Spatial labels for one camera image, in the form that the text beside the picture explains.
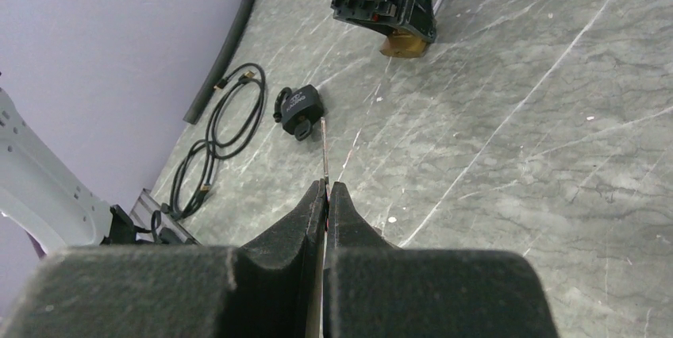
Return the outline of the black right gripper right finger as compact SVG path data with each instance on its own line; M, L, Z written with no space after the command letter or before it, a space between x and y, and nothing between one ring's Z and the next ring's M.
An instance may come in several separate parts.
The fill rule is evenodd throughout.
M333 185L324 269L327 337L555 337L540 279L521 255L403 249Z

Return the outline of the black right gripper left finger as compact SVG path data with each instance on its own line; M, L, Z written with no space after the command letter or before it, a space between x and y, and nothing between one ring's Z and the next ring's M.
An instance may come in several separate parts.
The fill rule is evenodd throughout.
M324 180L242 247L112 245L48 256L4 337L317 337Z

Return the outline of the brass padlock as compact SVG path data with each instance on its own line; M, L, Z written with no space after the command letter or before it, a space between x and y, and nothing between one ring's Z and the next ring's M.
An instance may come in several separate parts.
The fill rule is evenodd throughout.
M436 39L436 15L444 0L408 0L408 20L393 27L379 51L388 57L414 59L422 57Z

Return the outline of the black padlock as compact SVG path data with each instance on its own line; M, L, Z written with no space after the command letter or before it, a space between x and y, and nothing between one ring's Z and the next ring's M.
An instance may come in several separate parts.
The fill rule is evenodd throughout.
M312 85L297 90L284 87L275 99L273 118L292 136L300 121L308 119L314 126L323 116L325 116L324 104L317 88Z

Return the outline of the silver key bunch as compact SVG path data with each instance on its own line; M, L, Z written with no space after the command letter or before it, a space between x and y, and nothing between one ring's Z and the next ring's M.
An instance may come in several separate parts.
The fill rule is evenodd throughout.
M328 144L326 132L325 116L320 119L320 132L322 144L322 162L323 162L323 179L325 182L325 197L327 201L330 199L330 180L329 180L329 158L328 158Z

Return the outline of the black head key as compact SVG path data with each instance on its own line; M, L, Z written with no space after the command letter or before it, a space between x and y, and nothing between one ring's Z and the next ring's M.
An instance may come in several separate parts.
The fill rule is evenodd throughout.
M304 141L307 139L313 131L313 123L305 119L300 121L294 129L294 137L297 141Z

